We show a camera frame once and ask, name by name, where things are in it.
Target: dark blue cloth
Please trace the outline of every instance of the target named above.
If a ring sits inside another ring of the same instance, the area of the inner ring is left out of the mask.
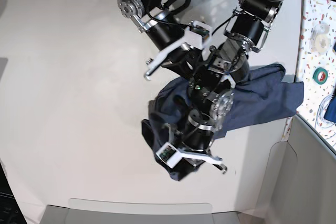
[[[276,63],[252,70],[246,81],[236,86],[233,106],[215,138],[224,137],[230,130],[295,115],[303,102],[303,83],[282,82],[285,73],[285,68]],[[142,134],[155,158],[155,152],[167,141],[163,124],[178,124],[183,117],[174,98],[179,95],[187,105],[191,103],[187,86],[187,80],[177,78],[164,87],[154,101],[150,101],[149,120],[142,121]]]
[[[336,123],[336,99],[333,97],[333,99],[330,101],[327,111],[324,114],[324,119]]]

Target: white table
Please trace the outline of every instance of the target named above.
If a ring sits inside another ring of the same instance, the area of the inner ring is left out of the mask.
[[[203,17],[216,27],[237,1],[193,0],[182,19]],[[300,21],[301,0],[285,0],[250,64],[277,61],[294,75]],[[255,207],[285,120],[215,141],[226,175],[205,164],[181,182],[169,179],[140,121],[176,75],[160,69],[151,82],[142,78],[157,50],[122,17],[116,0],[0,0],[0,31],[0,58],[8,59],[0,80],[0,159],[29,223],[40,221],[47,204],[69,207],[70,198],[207,202],[213,212]],[[214,44],[223,39],[218,32]]]

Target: roll of tape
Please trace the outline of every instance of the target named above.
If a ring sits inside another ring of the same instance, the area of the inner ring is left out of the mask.
[[[315,70],[313,79],[319,85],[324,84],[327,81],[328,72],[324,68],[318,68]]]
[[[320,54],[326,53],[330,48],[330,39],[328,36],[326,34],[319,34],[316,36],[314,48]]]

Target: colorful patterned surface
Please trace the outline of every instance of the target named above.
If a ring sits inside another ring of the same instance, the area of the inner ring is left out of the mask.
[[[310,50],[310,38],[314,27],[325,22],[330,26],[331,48],[325,55]],[[336,2],[330,0],[303,0],[302,33],[299,49],[297,81],[303,81],[304,100],[298,112],[321,134],[328,143],[336,148],[336,126],[323,118],[335,88],[336,53]],[[325,84],[319,85],[313,80],[313,74],[319,67],[328,71]]]

